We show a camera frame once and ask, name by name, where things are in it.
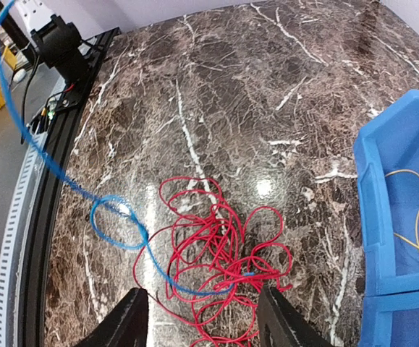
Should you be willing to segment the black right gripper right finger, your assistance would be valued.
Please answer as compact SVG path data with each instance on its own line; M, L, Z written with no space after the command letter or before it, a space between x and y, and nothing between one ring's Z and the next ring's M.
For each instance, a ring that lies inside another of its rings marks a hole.
M263 286L258 301L260 346L331 346L274 287Z

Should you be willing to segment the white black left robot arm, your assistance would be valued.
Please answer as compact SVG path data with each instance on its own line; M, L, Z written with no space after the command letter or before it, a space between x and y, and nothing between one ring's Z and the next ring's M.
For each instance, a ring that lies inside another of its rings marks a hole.
M55 68L66 82L78 81L88 63L79 51L82 37L76 26L42 1L16 1L15 6L46 66Z

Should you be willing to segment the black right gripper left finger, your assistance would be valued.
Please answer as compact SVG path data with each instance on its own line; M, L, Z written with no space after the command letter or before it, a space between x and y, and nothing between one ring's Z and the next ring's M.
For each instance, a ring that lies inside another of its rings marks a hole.
M147 343L148 293L131 288L105 319L76 347L142 346Z

